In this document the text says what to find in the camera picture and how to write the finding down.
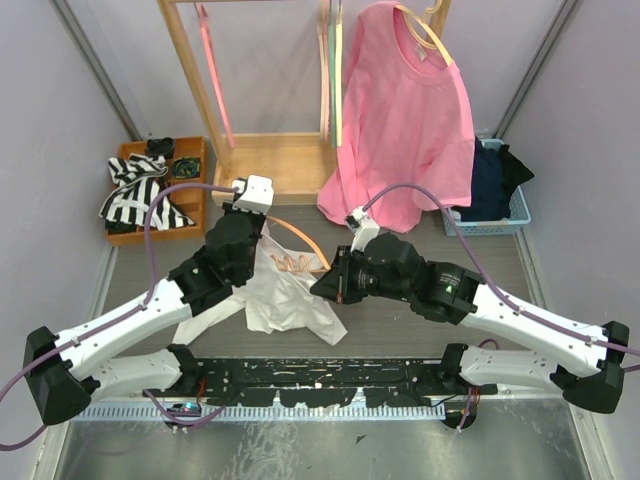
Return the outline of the white t shirt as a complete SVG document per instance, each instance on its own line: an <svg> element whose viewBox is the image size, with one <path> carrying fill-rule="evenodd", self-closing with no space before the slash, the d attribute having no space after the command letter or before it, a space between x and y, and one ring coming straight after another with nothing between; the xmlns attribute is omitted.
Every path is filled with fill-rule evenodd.
<svg viewBox="0 0 640 480"><path fill-rule="evenodd" d="M181 322L173 342L190 344L208 328L242 311L251 331L270 334L307 328L327 344L336 345L347 329L327 301L310 293L315 283L312 271L323 266L317 254L283 247L264 227L254 276L220 304Z"/></svg>

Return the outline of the orange hanger with metal hook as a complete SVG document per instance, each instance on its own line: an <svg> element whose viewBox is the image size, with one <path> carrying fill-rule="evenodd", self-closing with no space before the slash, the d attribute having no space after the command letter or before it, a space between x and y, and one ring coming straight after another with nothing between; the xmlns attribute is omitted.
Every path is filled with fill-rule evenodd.
<svg viewBox="0 0 640 480"><path fill-rule="evenodd" d="M289 273L308 272L310 274L328 272L330 269L329 261L322 249L311 237L285 220L275 216L268 216L268 219L271 222L287 229L307 246L306 250L286 249L284 254L273 254L271 259L274 261L279 271Z"/></svg>

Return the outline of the yellow hanger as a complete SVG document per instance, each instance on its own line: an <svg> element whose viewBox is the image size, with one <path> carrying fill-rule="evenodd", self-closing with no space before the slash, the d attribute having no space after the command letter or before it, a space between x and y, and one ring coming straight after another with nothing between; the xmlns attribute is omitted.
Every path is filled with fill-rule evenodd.
<svg viewBox="0 0 640 480"><path fill-rule="evenodd" d="M343 140L343 98L342 98L342 63L343 63L343 5L338 2L335 17L335 113L336 113L336 146Z"/></svg>

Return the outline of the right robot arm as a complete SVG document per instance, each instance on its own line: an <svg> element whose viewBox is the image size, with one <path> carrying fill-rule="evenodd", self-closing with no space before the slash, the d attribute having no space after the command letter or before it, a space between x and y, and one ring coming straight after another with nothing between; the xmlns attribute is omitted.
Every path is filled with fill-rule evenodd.
<svg viewBox="0 0 640 480"><path fill-rule="evenodd" d="M613 413L622 396L625 325L589 325L556 315L491 288L476 272L427 261L393 234L379 235L361 250L339 247L311 292L343 305L368 296L401 301L429 321L483 330L521 345L519 351L447 346L438 379L449 393L488 384L528 386L558 391L569 403L601 414Z"/></svg>

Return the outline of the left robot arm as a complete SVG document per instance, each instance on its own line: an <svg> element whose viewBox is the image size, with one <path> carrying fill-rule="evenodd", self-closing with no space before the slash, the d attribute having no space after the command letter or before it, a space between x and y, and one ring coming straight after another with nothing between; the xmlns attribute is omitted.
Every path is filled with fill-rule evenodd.
<svg viewBox="0 0 640 480"><path fill-rule="evenodd" d="M26 339L23 365L36 408L46 426L66 422L92 402L132 389L194 393L197 361L172 344L153 355L122 351L153 333L194 319L230 298L254 275L256 249L266 217L230 210L205 235L205 244L146 294L83 325L53 333L42 326Z"/></svg>

